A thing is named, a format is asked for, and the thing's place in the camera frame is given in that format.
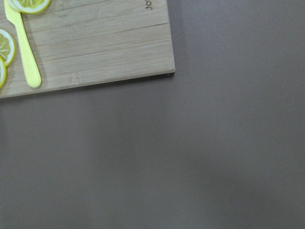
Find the wooden cutting board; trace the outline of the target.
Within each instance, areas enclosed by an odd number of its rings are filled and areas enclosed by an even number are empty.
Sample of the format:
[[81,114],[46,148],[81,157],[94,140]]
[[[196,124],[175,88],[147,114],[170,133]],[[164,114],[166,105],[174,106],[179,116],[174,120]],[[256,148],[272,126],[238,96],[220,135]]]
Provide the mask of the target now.
[[1,98],[175,71],[165,0],[53,0],[22,19],[41,84],[28,86],[16,53]]

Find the yellow plastic knife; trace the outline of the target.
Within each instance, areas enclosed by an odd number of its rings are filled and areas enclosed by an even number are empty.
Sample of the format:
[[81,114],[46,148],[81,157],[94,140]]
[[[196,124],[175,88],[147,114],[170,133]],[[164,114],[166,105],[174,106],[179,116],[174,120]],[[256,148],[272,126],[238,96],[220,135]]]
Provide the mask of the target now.
[[21,14],[19,11],[14,10],[7,0],[4,1],[4,9],[7,19],[14,25],[16,30],[26,82],[31,88],[37,88],[41,84],[41,75],[28,42]]

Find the lemon slice back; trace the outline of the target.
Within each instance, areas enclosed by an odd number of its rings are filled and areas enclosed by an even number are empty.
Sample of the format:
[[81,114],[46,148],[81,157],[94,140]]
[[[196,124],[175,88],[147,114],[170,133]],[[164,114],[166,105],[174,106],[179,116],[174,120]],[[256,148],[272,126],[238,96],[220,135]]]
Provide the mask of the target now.
[[14,38],[4,29],[0,30],[0,57],[5,66],[9,66],[14,60],[16,44]]

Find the lemon slice on knife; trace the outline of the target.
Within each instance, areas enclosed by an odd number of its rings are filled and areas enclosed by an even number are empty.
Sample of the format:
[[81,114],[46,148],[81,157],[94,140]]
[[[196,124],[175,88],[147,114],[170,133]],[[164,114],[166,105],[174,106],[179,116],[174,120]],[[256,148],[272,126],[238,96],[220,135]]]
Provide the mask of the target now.
[[7,3],[17,11],[34,14],[44,11],[51,0],[7,0]]

